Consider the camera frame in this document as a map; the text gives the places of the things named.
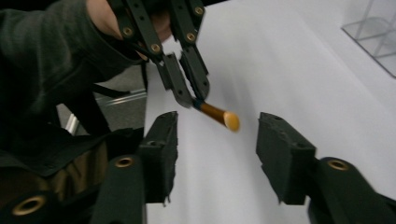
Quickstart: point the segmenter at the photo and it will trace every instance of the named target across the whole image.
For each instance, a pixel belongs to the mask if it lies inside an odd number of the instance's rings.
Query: dark sleeve
[[[0,49],[18,102],[12,109],[24,114],[38,114],[140,63],[98,33],[85,0],[63,0],[46,11],[0,11]]]

